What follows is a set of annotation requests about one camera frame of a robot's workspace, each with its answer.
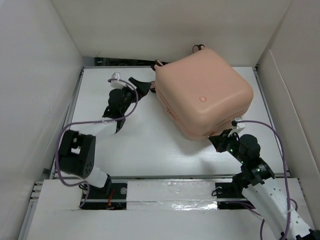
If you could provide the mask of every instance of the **black bracket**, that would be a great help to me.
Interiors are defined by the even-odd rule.
[[[142,82],[129,78],[129,81],[136,87],[138,93],[138,101],[146,96],[150,90],[150,82]],[[117,119],[125,115],[126,111],[132,103],[137,102],[136,92],[128,86],[122,89],[113,89],[109,93],[108,106],[104,110],[103,118]],[[126,119],[117,121],[116,133],[124,126]]]
[[[304,237],[301,237],[300,235],[296,236],[296,240],[320,240],[320,230],[309,229],[309,232],[310,233]]]
[[[87,201],[81,207],[83,210],[125,210],[127,208],[127,183],[109,182],[108,192],[101,194],[100,191],[91,188]],[[86,194],[82,194],[81,203]]]
[[[216,182],[214,191],[217,199],[245,198],[233,182]]]
[[[80,149],[79,154],[72,149]],[[78,131],[67,130],[59,148],[59,165],[61,171],[87,178],[95,164],[96,137],[82,135]]]

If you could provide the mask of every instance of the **wire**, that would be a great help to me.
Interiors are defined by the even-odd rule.
[[[84,191],[88,190],[88,188],[84,184],[79,184],[79,188]]]
[[[112,78],[112,79],[108,80],[108,82],[111,82],[111,81],[117,81],[117,79],[113,79]],[[55,169],[56,169],[56,172],[58,174],[58,178],[60,179],[60,181],[67,187],[75,187],[75,186],[79,186],[79,185],[83,185],[83,184],[85,184],[87,186],[86,187],[86,189],[87,189],[86,195],[84,197],[84,201],[79,206],[80,208],[85,204],[86,200],[88,199],[89,191],[90,191],[90,184],[87,181],[83,180],[81,177],[79,177],[78,179],[83,180],[83,181],[80,181],[80,182],[77,182],[77,183],[67,183],[65,181],[65,178],[62,176],[61,169],[60,169],[60,164],[59,164],[59,146],[60,146],[60,141],[61,141],[65,131],[67,131],[67,129],[70,126],[82,125],[82,124],[105,124],[105,123],[116,122],[116,121],[120,121],[120,120],[123,120],[123,119],[129,117],[135,111],[135,109],[137,108],[137,105],[138,105],[138,101],[139,101],[139,95],[138,95],[138,92],[137,92],[136,88],[134,87],[133,84],[131,84],[128,81],[125,81],[125,80],[122,80],[122,79],[119,79],[118,81],[120,81],[122,83],[125,83],[127,86],[129,86],[135,92],[135,97],[136,97],[135,105],[134,105],[133,109],[127,115],[122,116],[122,117],[118,117],[118,118],[115,118],[115,119],[108,119],[108,120],[103,119],[103,120],[96,120],[96,121],[78,121],[78,122],[68,123],[67,125],[65,125],[62,128],[61,132],[58,135],[56,143],[55,143],[55,153],[54,153]]]
[[[273,131],[273,133],[276,135],[276,137],[279,140],[280,143],[280,147],[282,150],[282,163],[283,163],[283,173],[284,173],[284,184],[285,184],[285,192],[286,192],[286,206],[287,206],[287,219],[286,219],[286,226],[285,226],[285,231],[284,231],[284,235],[281,238],[282,240],[285,240],[288,236],[289,233],[289,229],[290,229],[290,220],[291,220],[291,212],[290,212],[290,208],[291,208],[291,204],[290,204],[290,193],[289,193],[289,185],[288,185],[288,175],[287,175],[287,170],[286,170],[286,159],[285,159],[285,149],[284,149],[284,145],[283,142],[281,141],[277,131],[270,125],[262,122],[262,121],[255,121],[255,120],[241,120],[241,121],[237,121],[237,123],[254,123],[254,124],[261,124],[266,126],[267,128],[271,129]]]
[[[216,196],[217,196],[217,194],[215,194],[216,192],[217,192],[217,189],[216,189],[216,190],[213,190],[212,193],[211,193],[211,196],[212,196],[212,197],[216,197]]]
[[[110,197],[109,197],[109,199],[108,199],[108,204],[107,204],[107,206],[106,206],[106,209],[108,209],[108,207],[111,206],[111,199],[112,199],[112,197],[114,196],[114,193],[115,193],[115,190],[113,189],[113,190],[111,191],[111,195],[110,195]]]
[[[298,203],[296,200],[290,198],[290,201],[292,201],[294,203],[294,210],[298,210]],[[243,202],[243,201],[227,201],[226,203],[229,203],[229,204],[240,204],[242,205],[245,209],[249,210],[250,212],[262,217],[258,212],[254,211],[253,210],[253,206],[250,205],[249,203],[246,203],[246,202]],[[260,234],[260,240],[263,240],[263,230],[264,230],[264,225],[265,225],[265,220],[262,219],[262,222],[261,222],[261,225],[260,225],[260,231],[259,231],[259,234]]]

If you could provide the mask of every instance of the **white floor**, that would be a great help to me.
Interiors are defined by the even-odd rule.
[[[252,68],[234,69],[254,90],[252,104],[243,118],[270,124]],[[134,77],[138,81],[150,82],[155,78],[150,68],[85,69],[73,122],[101,118],[112,89],[107,80],[114,72],[119,72],[124,80]],[[72,129],[84,128],[80,125]],[[275,174],[281,175],[282,160],[273,133],[264,126],[248,123],[242,134],[257,137],[261,157]],[[119,133],[106,136],[96,145],[95,164],[111,176],[121,177],[223,176],[240,172],[238,161],[228,153],[217,153],[209,141],[184,138],[151,92],[139,102]]]
[[[163,207],[170,202],[182,206],[185,200],[194,203],[207,201],[216,206],[208,180],[158,181],[160,183],[157,180],[128,182],[127,200],[136,205],[131,206],[130,210],[112,211],[79,210],[82,191],[78,187],[66,187],[58,179],[45,180],[27,240],[259,239],[262,219],[248,210]],[[283,178],[277,181],[284,192]],[[298,203],[297,212],[314,228],[298,180],[291,178],[288,183],[290,197]],[[162,204],[150,204],[150,200],[154,199]],[[275,240],[267,224],[263,229],[263,239]]]

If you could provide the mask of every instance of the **metal bar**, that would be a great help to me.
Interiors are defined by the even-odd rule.
[[[22,227],[21,227],[21,230],[20,230],[20,234],[19,234],[18,240],[23,240],[25,238],[27,224],[28,224],[28,221],[30,219],[30,214],[31,214],[31,209],[32,209],[33,204],[34,204],[33,202],[29,202],[28,208],[27,208],[25,216],[24,216],[24,220],[23,220],[23,223],[22,223]]]
[[[207,176],[112,176],[112,182],[113,183],[124,183],[123,180],[128,181],[154,181],[154,180],[162,180],[162,181],[173,181],[173,180],[180,180],[180,181],[194,181],[194,180],[209,180],[209,179],[232,179],[234,174],[230,175],[207,175]],[[276,173],[276,178],[283,178],[284,175],[282,173]],[[58,174],[56,173],[54,175],[54,179],[58,178]],[[72,176],[65,176],[65,179],[73,179],[78,180],[78,177],[72,177]]]
[[[137,69],[150,68],[150,66],[85,66],[84,69]]]
[[[21,240],[27,240],[27,238],[28,238],[29,230],[30,230],[31,223],[32,223],[32,220],[33,220],[35,212],[36,212],[37,204],[38,204],[37,201],[32,203],[31,212],[30,212],[30,215],[29,215],[26,227],[25,227],[23,238]]]
[[[185,202],[185,203],[194,203],[197,201],[194,200],[162,200],[161,202]],[[231,202],[231,201],[247,201],[247,199],[245,197],[243,198],[212,198],[212,200],[206,200],[206,201],[198,201],[198,202]],[[86,203],[108,203],[109,200],[108,199],[87,199],[85,201]],[[110,203],[158,203],[159,201],[127,201],[125,199],[111,199]]]
[[[260,93],[261,93],[261,96],[262,96],[262,100],[263,100],[263,103],[264,103],[264,107],[266,109],[266,112],[267,112],[267,115],[268,115],[268,118],[270,120],[270,123],[271,123],[271,126],[276,129],[275,127],[275,124],[274,124],[274,121],[272,119],[272,116],[271,116],[271,113],[270,113],[270,110],[269,110],[269,107],[268,107],[268,103],[267,103],[267,99],[266,99],[266,96],[265,96],[265,93],[261,87],[261,82],[260,82],[260,79],[259,79],[259,75],[258,75],[258,72],[256,70],[253,70],[253,73],[254,73],[254,76],[255,76],[255,79],[256,79],[256,82],[258,84],[258,87],[259,87],[259,90],[260,90]],[[281,154],[282,150],[280,148],[280,143],[279,143],[279,140],[278,138],[276,137],[276,135],[274,135],[274,138],[275,138],[275,141],[276,141],[276,144],[278,145],[278,148],[279,148],[279,152]],[[291,174],[290,174],[290,171],[288,169],[288,166],[286,166],[286,171],[288,172],[288,175],[289,177],[291,177]],[[283,174],[277,174],[276,177],[283,177]]]
[[[81,86],[82,78],[83,78],[83,75],[84,75],[84,71],[85,71],[85,69],[82,68],[81,72],[80,72],[80,75],[79,75],[79,78],[78,78],[78,80],[76,82],[76,85],[75,85],[75,88],[74,88],[74,91],[73,91],[73,94],[72,94],[72,97],[71,97],[71,100],[70,100],[70,104],[69,104],[68,110],[66,112],[66,116],[65,116],[65,120],[64,120],[63,126],[71,123],[72,118],[74,116],[74,112],[75,112],[75,108],[76,108],[76,103],[77,103],[77,99],[78,99],[78,95],[79,95],[80,86]],[[50,172],[50,177],[49,177],[50,180],[55,178],[55,173],[56,173],[55,161],[56,161],[55,157],[53,157],[52,167],[51,167],[51,172]]]

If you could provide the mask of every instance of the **white wall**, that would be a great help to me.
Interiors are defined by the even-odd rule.
[[[258,73],[290,171],[320,228],[319,0],[293,0]]]
[[[52,0],[86,57],[175,61],[194,44],[254,66],[291,0]]]
[[[0,240],[19,235],[81,68],[50,0],[0,0]]]

